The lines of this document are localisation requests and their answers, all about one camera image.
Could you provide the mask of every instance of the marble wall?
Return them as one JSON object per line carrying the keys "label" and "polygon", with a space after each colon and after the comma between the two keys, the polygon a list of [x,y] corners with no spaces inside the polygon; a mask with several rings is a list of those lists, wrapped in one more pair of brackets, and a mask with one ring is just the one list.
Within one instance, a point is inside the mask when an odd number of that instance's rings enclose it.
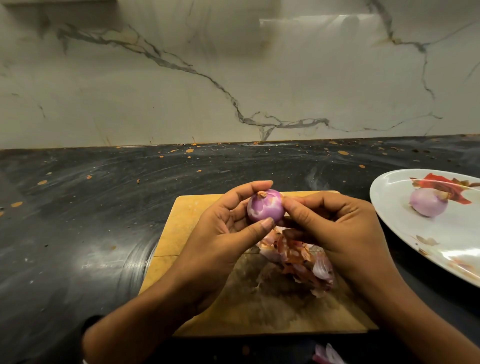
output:
{"label": "marble wall", "polygon": [[0,147],[480,133],[478,0],[0,8]]}

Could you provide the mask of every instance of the oval plate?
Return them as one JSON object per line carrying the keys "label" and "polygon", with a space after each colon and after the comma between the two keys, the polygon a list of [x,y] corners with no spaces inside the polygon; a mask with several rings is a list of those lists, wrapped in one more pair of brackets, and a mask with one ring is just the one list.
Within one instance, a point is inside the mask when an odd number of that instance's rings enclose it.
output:
{"label": "oval plate", "polygon": [[[409,205],[417,188],[449,192],[444,213],[428,218]],[[378,216],[432,262],[480,287],[480,179],[442,170],[394,170],[377,177],[370,199]]]}

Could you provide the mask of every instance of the black granite countertop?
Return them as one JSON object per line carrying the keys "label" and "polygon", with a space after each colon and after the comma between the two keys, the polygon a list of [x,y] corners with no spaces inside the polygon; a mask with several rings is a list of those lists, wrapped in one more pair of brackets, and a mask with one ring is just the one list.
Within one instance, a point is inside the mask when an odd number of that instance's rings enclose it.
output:
{"label": "black granite countertop", "polygon": [[[2,362],[35,355],[81,319],[107,314],[134,297],[179,195],[219,194],[241,183],[272,179],[280,191],[334,189],[368,200],[372,181],[390,170],[429,168],[480,177],[478,135],[335,143],[0,151]],[[22,204],[11,207],[16,202]],[[388,228],[385,233],[394,260],[412,289],[479,345],[478,288],[425,259]],[[373,347],[385,348],[390,344],[378,343],[386,336],[356,336],[355,342],[357,346],[376,342]],[[250,345],[255,348],[256,343],[257,347],[247,357],[241,355],[241,343],[246,339],[232,340],[202,340],[195,345],[201,342],[202,353],[217,363],[222,358],[229,363],[253,363],[265,355],[269,359],[263,362],[305,363],[314,341],[326,338],[283,337],[274,340],[276,344],[270,338],[254,342],[250,338]],[[328,340],[342,347],[347,339]],[[378,350],[365,346],[362,355],[371,363],[376,362],[376,355],[380,358]]]}

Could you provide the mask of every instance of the red onion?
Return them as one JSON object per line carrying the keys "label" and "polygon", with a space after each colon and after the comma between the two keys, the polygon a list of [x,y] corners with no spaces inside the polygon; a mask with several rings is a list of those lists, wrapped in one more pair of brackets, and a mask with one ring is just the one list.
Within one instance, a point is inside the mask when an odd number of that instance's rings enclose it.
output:
{"label": "red onion", "polygon": [[419,188],[412,192],[410,205],[423,216],[433,218],[445,211],[448,206],[448,192],[434,188]]}
{"label": "red onion", "polygon": [[275,190],[255,193],[248,201],[247,213],[253,222],[263,220],[264,218],[272,218],[275,222],[279,222],[285,215],[285,210],[282,206],[282,195]]}

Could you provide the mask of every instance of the plate rim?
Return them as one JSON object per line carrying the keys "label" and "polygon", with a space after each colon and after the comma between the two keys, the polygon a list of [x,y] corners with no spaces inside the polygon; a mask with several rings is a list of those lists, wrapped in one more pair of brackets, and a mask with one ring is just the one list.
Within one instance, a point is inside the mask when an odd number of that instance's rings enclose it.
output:
{"label": "plate rim", "polygon": [[477,279],[472,279],[468,276],[465,276],[463,274],[461,274],[460,272],[456,271],[455,269],[449,267],[448,265],[444,264],[443,262],[441,262],[440,260],[437,260],[437,259],[433,259],[434,256],[432,255],[423,255],[422,253],[420,253],[418,251],[418,249],[413,246],[412,244],[410,244],[409,242],[407,242],[405,239],[403,239],[401,237],[401,235],[403,235],[403,233],[399,232],[398,229],[396,229],[395,227],[392,227],[384,218],[384,216],[382,215],[382,213],[380,211],[378,211],[378,209],[375,207],[375,204],[373,203],[373,199],[372,199],[372,190],[373,188],[378,185],[380,183],[380,179],[384,178],[385,176],[388,176],[389,174],[392,174],[392,173],[396,173],[396,172],[404,172],[404,171],[419,171],[419,170],[425,170],[425,171],[430,171],[430,172],[439,172],[439,173],[453,173],[453,174],[456,174],[456,175],[459,175],[459,176],[465,176],[465,177],[468,177],[468,178],[474,178],[476,180],[479,180],[480,178],[479,177],[474,177],[474,176],[469,176],[467,174],[462,174],[462,173],[457,173],[457,172],[450,172],[450,171],[447,171],[447,170],[431,170],[431,169],[427,169],[427,168],[404,168],[404,169],[400,169],[400,170],[391,170],[389,172],[385,172],[383,174],[381,174],[380,176],[378,176],[377,178],[375,178],[372,182],[372,184],[370,185],[370,189],[369,189],[369,195],[370,195],[370,201],[373,205],[373,207],[375,208],[375,211],[378,215],[378,217],[384,222],[384,224],[391,230],[393,231],[393,233],[401,240],[403,241],[405,244],[407,244],[410,248],[412,248],[413,250],[415,250],[418,254],[420,254],[421,256],[423,256],[424,258],[430,260],[431,262],[435,263],[436,265],[438,265],[440,268],[452,273],[453,275],[459,277],[460,279],[464,280],[465,282],[468,282],[476,287],[479,287],[480,288],[480,280],[477,280]]}

